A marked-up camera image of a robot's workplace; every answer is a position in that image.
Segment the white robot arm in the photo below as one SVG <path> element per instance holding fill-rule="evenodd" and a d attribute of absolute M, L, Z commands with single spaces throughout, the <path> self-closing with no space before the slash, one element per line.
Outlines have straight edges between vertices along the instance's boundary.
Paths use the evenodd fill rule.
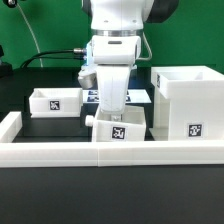
<path fill-rule="evenodd" d="M 178 4 L 179 0 L 82 0 L 83 11 L 92 18 L 92 37 L 80 81 L 89 88 L 91 77 L 97 78 L 103 113 L 124 113 L 130 72 L 146 42 L 144 25 L 166 21 Z"/>

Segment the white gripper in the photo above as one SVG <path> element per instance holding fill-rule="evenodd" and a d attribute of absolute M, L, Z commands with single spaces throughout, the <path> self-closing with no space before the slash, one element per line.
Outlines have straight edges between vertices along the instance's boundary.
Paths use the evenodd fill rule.
<path fill-rule="evenodd" d="M 78 80 L 83 89 L 91 88 L 97 81 L 103 113 L 124 113 L 130 72 L 140 53 L 139 36 L 92 37 L 87 49 L 88 63 L 81 68 Z"/>

